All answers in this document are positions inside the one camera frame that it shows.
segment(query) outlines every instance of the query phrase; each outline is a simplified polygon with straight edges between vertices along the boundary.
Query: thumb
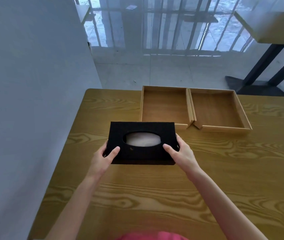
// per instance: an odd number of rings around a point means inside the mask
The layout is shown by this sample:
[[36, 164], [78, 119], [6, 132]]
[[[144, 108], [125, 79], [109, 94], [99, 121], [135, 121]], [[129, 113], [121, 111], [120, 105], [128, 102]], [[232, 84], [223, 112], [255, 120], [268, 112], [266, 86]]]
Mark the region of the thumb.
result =
[[174, 150], [170, 145], [168, 144], [163, 144], [164, 150], [170, 154], [170, 156], [173, 158], [173, 156], [177, 153], [176, 150]]
[[120, 147], [118, 146], [114, 148], [106, 158], [112, 162], [116, 155], [119, 153], [119, 151]]

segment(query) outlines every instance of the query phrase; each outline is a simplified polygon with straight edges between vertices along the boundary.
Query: open box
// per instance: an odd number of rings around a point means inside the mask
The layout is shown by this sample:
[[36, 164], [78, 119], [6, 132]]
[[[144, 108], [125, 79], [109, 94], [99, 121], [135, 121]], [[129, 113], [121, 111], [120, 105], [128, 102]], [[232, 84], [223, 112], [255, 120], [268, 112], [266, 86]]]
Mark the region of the open box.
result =
[[140, 121], [174, 122], [175, 129], [186, 129], [193, 123], [188, 88], [143, 86]]
[[202, 132], [249, 133], [252, 127], [233, 90], [190, 88], [194, 122]]

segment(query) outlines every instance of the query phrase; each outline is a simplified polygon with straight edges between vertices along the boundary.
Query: person's left arm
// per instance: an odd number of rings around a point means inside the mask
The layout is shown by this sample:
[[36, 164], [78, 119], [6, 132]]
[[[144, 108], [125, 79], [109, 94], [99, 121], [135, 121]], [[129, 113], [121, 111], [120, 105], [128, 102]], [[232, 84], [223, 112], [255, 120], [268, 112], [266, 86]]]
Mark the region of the person's left arm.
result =
[[94, 153], [86, 177], [75, 190], [70, 201], [64, 207], [45, 240], [76, 239], [76, 235], [78, 234], [85, 212], [89, 206], [92, 194], [98, 185], [101, 176], [105, 173], [120, 151], [120, 147], [116, 147], [107, 157], [103, 157], [103, 152], [106, 147], [107, 142]]

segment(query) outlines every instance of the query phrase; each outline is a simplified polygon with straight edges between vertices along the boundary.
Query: person's right arm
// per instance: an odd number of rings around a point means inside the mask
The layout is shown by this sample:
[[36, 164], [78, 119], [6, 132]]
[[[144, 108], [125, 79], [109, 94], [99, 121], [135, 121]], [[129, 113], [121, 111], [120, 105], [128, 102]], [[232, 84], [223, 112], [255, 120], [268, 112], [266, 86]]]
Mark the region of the person's right arm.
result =
[[264, 234], [236, 207], [217, 184], [200, 168], [193, 151], [181, 137], [177, 152], [164, 144], [164, 149], [195, 185], [228, 240], [267, 240]]

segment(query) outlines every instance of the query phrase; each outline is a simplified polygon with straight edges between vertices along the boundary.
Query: forearm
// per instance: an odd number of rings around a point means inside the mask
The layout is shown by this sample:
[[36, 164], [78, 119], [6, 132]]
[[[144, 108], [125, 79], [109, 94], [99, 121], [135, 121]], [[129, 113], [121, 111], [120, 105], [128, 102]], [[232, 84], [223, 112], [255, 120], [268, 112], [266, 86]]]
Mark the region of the forearm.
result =
[[267, 239], [203, 171], [188, 176], [211, 210], [228, 240]]
[[97, 180], [85, 178], [75, 190], [45, 240], [73, 240], [80, 229]]

